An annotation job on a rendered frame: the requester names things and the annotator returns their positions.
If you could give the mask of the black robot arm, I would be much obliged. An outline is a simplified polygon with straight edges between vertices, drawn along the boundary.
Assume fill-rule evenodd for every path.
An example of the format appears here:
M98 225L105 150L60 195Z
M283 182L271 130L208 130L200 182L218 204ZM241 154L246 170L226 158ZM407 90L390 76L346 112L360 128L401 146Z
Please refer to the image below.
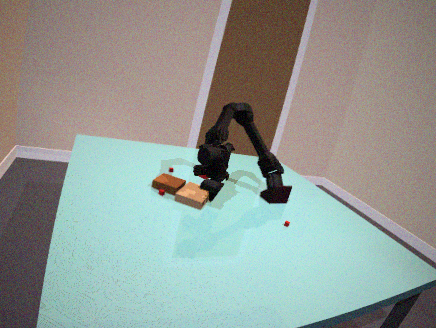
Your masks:
M284 174L284 168L275 155L267 150L264 140L254 123L251 107L244 102L231 102L223 107L216 124L207 131L205 143L199 146L200 150L198 151L197 159L201 165L193 167L194 176L206 175L206 177L210 177L210 164L227 165L229 163L231 151L234 151L235 148L231 143L220 144L228 139L228 126L232 118L235 118L237 123L245 128L259 156L257 164L263 177L266 178L267 189L273 186L284 186L281 175Z

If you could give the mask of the brown rectangular block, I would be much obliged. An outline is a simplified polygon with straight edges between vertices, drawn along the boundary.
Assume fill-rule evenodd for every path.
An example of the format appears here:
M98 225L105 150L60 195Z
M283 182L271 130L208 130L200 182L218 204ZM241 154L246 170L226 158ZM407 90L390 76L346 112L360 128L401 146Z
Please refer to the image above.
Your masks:
M175 193L185 186L185 184L186 180L163 173L152 180L151 188L158 191L164 190L165 193L175 196Z

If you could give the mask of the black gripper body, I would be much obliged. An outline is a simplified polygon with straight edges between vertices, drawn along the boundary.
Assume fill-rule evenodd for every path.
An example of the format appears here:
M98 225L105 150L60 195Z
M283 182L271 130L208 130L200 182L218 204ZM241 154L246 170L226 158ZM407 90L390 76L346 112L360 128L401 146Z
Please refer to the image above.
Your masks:
M229 173L226 171L228 169L228 164L210 164L211 172L210 177L211 179L205 179L201 182L200 189L212 192L212 193L218 193L220 189L221 182L224 181L224 179L227 181L229 178Z

